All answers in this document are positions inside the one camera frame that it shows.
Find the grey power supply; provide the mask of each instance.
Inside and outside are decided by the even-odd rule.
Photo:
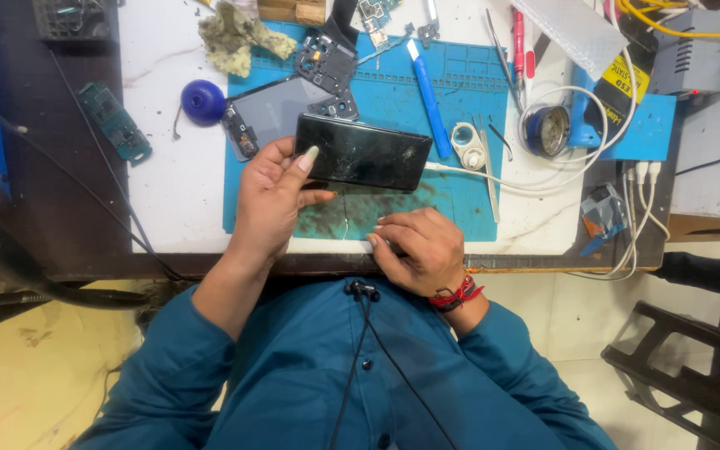
[[[720,33],[720,11],[694,9],[663,24],[675,31]],[[687,96],[720,92],[720,39],[692,39],[655,30],[657,57],[647,92]]]

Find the black smartphone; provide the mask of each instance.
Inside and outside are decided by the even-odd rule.
[[[310,172],[311,179],[415,190],[430,155],[432,138],[340,118],[301,114],[296,126],[294,158],[312,146],[320,151]]]

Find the red screwdriver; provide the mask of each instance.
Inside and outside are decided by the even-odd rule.
[[[524,90],[524,15],[513,8],[513,67],[515,68],[515,84],[518,90]]]

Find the teal shirt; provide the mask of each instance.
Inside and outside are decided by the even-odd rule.
[[[195,287],[178,295],[75,448],[328,448],[363,330],[352,280],[261,299],[238,343],[194,308]],[[505,307],[491,302],[457,342],[423,298],[360,280],[381,294],[370,319],[382,342],[459,448],[615,449]],[[336,448],[450,448],[370,330]]]

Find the yellow cable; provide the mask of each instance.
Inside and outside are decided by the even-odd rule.
[[[651,20],[647,16],[643,15],[642,12],[638,11],[637,8],[635,8],[632,3],[630,3],[629,0],[618,0],[618,6],[622,9],[622,11],[629,12],[630,14],[637,17],[641,22],[645,23],[646,25],[652,26],[655,28],[655,30],[662,31],[663,33],[666,33],[667,35],[672,36],[678,36],[680,38],[714,38],[714,39],[720,39],[720,33],[690,33],[688,31],[675,31],[670,28],[665,28],[665,26],[660,25],[659,23]]]
[[[687,2],[661,2],[660,0],[640,0],[649,5],[661,6],[663,8],[682,8],[689,5]]]
[[[649,7],[646,7],[646,8],[641,8],[641,9],[638,10],[638,11],[639,11],[639,12],[642,12],[642,13],[649,13],[649,12],[651,12],[651,11],[657,11],[657,10],[661,10],[661,9],[663,9],[662,6],[649,6]]]

